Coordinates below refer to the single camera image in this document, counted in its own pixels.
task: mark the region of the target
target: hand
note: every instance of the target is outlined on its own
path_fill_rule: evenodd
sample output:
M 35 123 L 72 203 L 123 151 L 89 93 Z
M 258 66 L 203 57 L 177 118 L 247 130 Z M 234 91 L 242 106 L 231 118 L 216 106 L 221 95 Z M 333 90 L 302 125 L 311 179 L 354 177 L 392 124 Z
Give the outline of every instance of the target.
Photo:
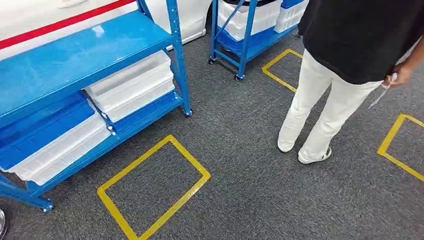
M 398 65 L 394 66 L 393 72 L 397 73 L 396 81 L 391 83 L 391 88 L 396 88 L 402 85 L 407 84 L 410 81 L 412 68 L 408 67 L 405 62 L 401 62 Z M 383 85 L 388 86 L 392 81 L 392 76 L 387 75 L 384 79 Z

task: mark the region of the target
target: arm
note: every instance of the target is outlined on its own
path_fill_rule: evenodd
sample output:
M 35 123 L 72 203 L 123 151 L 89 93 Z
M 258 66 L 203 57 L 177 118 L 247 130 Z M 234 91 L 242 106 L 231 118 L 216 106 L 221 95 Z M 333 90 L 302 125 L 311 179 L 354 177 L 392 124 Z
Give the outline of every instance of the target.
M 397 73 L 397 80 L 391 83 L 391 87 L 395 88 L 407 84 L 414 68 L 416 68 L 423 60 L 424 35 L 421 36 L 421 39 L 418 41 L 408 58 L 394 67 L 393 72 Z M 384 85 L 388 86 L 391 80 L 391 77 L 387 76 L 384 80 Z

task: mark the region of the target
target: white object in hand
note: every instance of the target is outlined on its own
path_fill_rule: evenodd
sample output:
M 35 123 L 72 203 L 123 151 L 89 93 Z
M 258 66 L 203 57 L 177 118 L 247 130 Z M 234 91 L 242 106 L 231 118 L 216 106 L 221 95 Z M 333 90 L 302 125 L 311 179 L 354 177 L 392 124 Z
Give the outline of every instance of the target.
M 374 106 L 374 105 L 376 105 L 379 101 L 380 101 L 380 99 L 382 99 L 382 97 L 386 94 L 386 92 L 390 89 L 390 86 L 392 86 L 392 83 L 394 82 L 394 81 L 396 81 L 398 79 L 398 74 L 396 73 L 396 72 L 394 72 L 392 75 L 391 75 L 391 81 L 389 82 L 389 84 L 388 84 L 388 86 L 386 86 L 386 85 L 384 85 L 384 84 L 381 84 L 381 86 L 385 89 L 382 93 L 381 93 L 381 95 L 375 100 L 375 101 L 373 101 L 372 103 L 371 103 L 371 105 L 368 107 L 368 109 L 370 109 L 372 106 Z

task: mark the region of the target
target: red stripe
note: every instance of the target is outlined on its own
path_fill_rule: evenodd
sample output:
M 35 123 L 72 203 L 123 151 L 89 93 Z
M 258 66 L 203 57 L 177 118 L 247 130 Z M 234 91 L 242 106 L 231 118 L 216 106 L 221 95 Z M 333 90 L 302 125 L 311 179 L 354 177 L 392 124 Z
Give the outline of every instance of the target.
M 94 16 L 104 14 L 108 11 L 117 9 L 117 8 L 122 7 L 124 5 L 127 5 L 129 3 L 132 3 L 134 1 L 135 0 L 117 0 L 115 2 L 108 4 L 108 5 L 101 6 L 99 8 L 81 13 L 79 15 L 76 15 L 76 16 L 58 21 L 58 22 L 55 22 L 53 24 L 43 26 L 43 27 L 37 28 L 35 30 L 28 31 L 28 32 L 25 32 L 25 33 L 22 33 L 22 34 L 1 40 L 0 41 L 0 49 L 7 48 L 7 47 L 10 47 L 10 46 L 18 44 L 18 43 L 22 43 L 24 41 L 33 39 L 35 37 L 38 37 L 38 36 L 41 36 L 41 35 L 44 35 L 44 34 L 48 34 L 50 32 L 53 32 L 53 31 L 56 31 L 58 29 L 67 27 L 69 25 L 76 24 L 78 22 L 87 20 L 87 19 L 92 18 Z

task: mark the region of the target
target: person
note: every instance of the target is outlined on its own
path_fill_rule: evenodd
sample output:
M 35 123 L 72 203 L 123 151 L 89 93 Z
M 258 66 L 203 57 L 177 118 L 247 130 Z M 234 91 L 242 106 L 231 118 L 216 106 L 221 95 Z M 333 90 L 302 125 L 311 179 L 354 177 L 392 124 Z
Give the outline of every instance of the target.
M 326 160 L 330 141 L 381 84 L 406 84 L 424 58 L 423 0 L 310 0 L 298 25 L 305 47 L 298 88 L 278 134 L 290 151 L 312 107 L 331 86 L 325 107 L 298 152 L 310 164 Z M 414 45 L 406 60 L 397 61 Z

